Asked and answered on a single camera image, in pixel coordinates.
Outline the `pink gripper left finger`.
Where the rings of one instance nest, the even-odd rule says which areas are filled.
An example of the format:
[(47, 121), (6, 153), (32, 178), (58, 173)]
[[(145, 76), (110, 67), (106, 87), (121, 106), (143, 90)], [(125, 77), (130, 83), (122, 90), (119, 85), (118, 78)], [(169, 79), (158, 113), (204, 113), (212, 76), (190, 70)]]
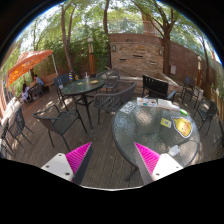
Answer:
[(92, 152), (92, 143), (89, 142), (67, 154), (56, 154), (51, 160), (42, 166), (42, 169), (80, 185)]

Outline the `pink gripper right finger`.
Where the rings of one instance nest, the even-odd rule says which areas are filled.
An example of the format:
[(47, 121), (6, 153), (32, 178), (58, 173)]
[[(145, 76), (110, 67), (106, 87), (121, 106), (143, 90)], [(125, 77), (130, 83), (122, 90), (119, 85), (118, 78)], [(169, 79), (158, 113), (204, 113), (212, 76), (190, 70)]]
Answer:
[(135, 142), (134, 156), (145, 185), (182, 169), (182, 166), (169, 154), (158, 154), (137, 142)]

